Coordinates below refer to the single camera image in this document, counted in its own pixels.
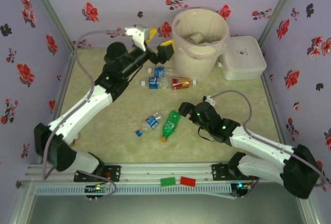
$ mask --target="green soda bottle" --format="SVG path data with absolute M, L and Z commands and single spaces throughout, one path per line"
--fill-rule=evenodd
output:
M 166 143 L 168 137 L 175 131 L 179 120 L 180 114 L 175 110 L 171 111 L 165 124 L 163 125 L 163 133 L 161 137 L 162 142 Z

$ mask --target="trash bin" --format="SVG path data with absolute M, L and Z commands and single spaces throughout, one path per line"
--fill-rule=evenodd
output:
M 190 37 L 203 37 L 198 44 L 188 42 Z M 206 79 L 217 57 L 226 49 L 230 36 L 225 19 L 218 13 L 198 8 L 178 13 L 172 23 L 175 42 L 175 68 L 181 77 Z

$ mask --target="water bottle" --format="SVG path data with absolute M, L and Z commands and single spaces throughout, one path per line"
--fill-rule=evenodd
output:
M 150 77 L 149 80 L 142 80 L 141 86 L 147 86 L 150 89 L 160 89 L 160 88 L 172 88 L 181 89 L 188 88 L 192 85 L 196 85 L 197 81 L 195 79 L 190 80 L 189 78 L 156 78 Z
M 154 74 L 154 76 L 156 78 L 175 77 L 176 76 L 176 69 L 164 67 L 164 66 L 156 66 L 155 68 L 149 67 L 147 69 L 147 72 Z
M 142 124 L 140 129 L 136 131 L 138 137 L 145 133 L 149 133 L 150 131 L 157 128 L 157 126 L 164 121 L 163 114 L 161 112 L 156 112 L 155 114 L 148 117 Z

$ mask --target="purple wall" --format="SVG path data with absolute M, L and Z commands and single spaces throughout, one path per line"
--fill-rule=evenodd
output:
M 171 34 L 171 28 L 164 23 L 168 22 L 171 25 L 174 16 L 185 7 L 207 7 L 219 11 L 227 5 L 229 8 L 225 7 L 221 14 L 227 19 L 231 35 L 251 35 L 258 39 L 268 21 L 269 10 L 272 13 L 278 0 L 50 0 L 50 2 L 71 40 L 97 29 L 116 29 L 144 24 L 154 28 L 160 27 L 160 37 L 156 35 L 150 43 L 151 46 L 156 46 L 164 42 L 164 36 L 168 37 Z M 108 46 L 112 42 L 110 36 L 88 37 L 85 45 Z M 123 42 L 129 46 L 132 44 L 131 39 L 128 38 L 123 38 Z
M 7 223 L 27 165 L 37 162 L 33 129 L 50 119 L 69 50 L 38 0 L 0 6 L 0 223 Z
M 331 0 L 290 0 L 263 48 L 288 144 L 307 146 L 331 176 Z M 318 187 L 323 222 L 330 223 L 331 185 Z

